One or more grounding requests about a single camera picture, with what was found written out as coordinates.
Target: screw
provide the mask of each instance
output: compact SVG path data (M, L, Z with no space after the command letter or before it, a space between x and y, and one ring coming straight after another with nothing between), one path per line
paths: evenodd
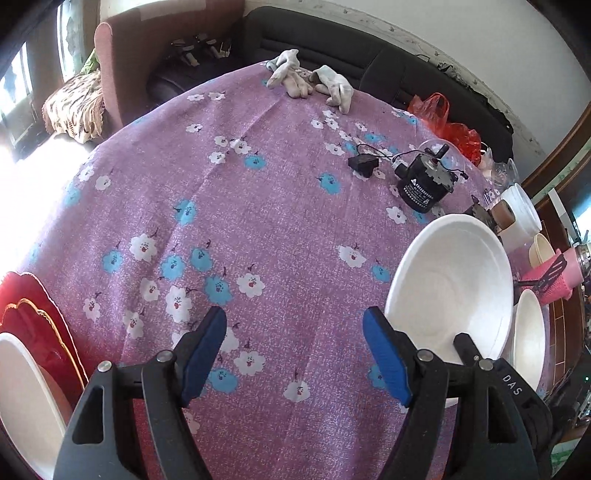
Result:
M162 350L161 352L158 352L158 355L156 355L156 360L163 364L168 362L172 357L173 353L170 350Z
M108 372L109 370L111 370L111 367L113 366L113 364L111 362L109 362L108 360L103 360L101 363L99 363L99 366L96 367L96 369L99 372Z
M486 372L490 372L494 367L490 358L483 358L478 362L478 366Z
M431 350L419 350L417 352L417 357L421 362L430 362L433 360L433 352Z

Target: red plastic bag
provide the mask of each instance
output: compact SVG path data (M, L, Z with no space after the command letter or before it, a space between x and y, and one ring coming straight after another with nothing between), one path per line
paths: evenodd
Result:
M424 102L415 95L408 111L423 120L434 134L441 137L449 114L449 102L444 95L434 93Z
M464 124L447 124L440 137L453 143L475 166L480 163L480 135Z

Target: black plug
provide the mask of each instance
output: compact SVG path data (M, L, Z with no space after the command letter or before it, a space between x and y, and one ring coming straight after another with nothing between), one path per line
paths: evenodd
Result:
M367 179L373 175L374 169L379 167L378 157L369 153L362 153L361 155L351 157L348 163L349 167Z

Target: black sofa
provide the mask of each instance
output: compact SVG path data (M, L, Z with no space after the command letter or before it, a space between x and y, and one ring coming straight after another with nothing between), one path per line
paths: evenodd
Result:
M190 67L168 61L152 74L148 94L155 103L170 98L243 66L299 49L302 67L328 65L358 90L401 109L414 95L422 99L441 92L450 102L450 122L460 122L480 133L495 161L513 158L513 128L505 115L483 95L467 89L436 66L365 32L311 15L275 7L250 12L231 33L229 57Z

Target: beige cup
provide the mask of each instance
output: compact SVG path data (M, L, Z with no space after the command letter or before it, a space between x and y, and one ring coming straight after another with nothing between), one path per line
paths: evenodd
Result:
M537 233L534 243L531 244L529 256L531 268L539 267L554 256L554 248L544 235Z

